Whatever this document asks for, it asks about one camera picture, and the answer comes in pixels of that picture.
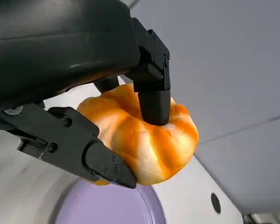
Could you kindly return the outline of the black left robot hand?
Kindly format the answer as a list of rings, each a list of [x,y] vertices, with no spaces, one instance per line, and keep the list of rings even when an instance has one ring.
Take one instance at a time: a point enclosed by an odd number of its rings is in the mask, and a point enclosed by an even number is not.
[[[134,189],[121,156],[98,139],[98,127],[71,107],[44,100],[94,83],[105,92],[117,75],[133,81],[145,122],[170,112],[168,48],[119,0],[0,0],[0,130],[18,150],[90,181]]]

